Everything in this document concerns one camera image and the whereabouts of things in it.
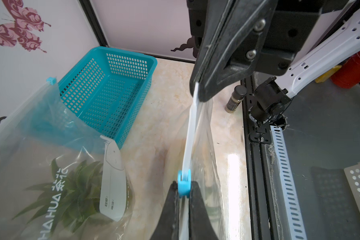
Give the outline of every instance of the yellow object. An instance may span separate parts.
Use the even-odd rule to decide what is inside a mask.
[[[323,73],[321,76],[319,76],[317,79],[315,79],[316,83],[323,83],[325,82],[325,80],[327,80],[330,76],[332,76],[335,72],[337,72],[337,70],[339,70],[341,68],[341,65],[336,65],[333,68],[331,68],[330,70],[326,71],[325,73]]]

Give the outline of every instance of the black bottle cap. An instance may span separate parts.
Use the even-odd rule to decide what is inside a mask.
[[[232,97],[236,100],[241,100],[247,94],[247,88],[243,85],[237,85],[232,93]]]

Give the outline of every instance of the marble surface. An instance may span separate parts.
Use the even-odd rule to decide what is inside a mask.
[[[149,239],[160,217],[163,171],[176,117],[192,103],[193,64],[157,59],[152,86],[121,149],[135,192],[135,206],[124,239]],[[251,222],[241,105],[224,110],[232,84],[213,98],[211,129],[221,183],[227,239],[251,239]]]

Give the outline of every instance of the small bottle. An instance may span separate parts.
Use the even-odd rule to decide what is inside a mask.
[[[231,98],[225,106],[225,111],[227,111],[227,113],[233,113],[236,110],[237,106],[244,99],[246,94],[246,87],[243,85],[237,85],[231,95]]]

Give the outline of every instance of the white wall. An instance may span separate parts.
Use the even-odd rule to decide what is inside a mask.
[[[111,47],[195,60],[171,51],[191,37],[186,0],[91,0]]]
[[[98,46],[77,0],[23,0],[50,24],[31,31],[43,42],[41,50],[27,51],[19,43],[0,46],[0,117],[8,116],[50,76],[58,81],[89,51]],[[0,24],[13,20],[0,1]]]

